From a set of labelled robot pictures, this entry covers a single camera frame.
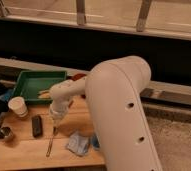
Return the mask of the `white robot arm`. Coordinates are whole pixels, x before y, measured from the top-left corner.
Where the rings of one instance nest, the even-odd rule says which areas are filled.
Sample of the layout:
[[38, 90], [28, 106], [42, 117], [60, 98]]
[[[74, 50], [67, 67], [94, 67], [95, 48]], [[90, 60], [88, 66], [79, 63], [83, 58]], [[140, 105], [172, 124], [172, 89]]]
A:
[[49, 113], [62, 119], [84, 94], [108, 171], [163, 171], [140, 100], [150, 79], [141, 57], [103, 61], [81, 79], [53, 85]]

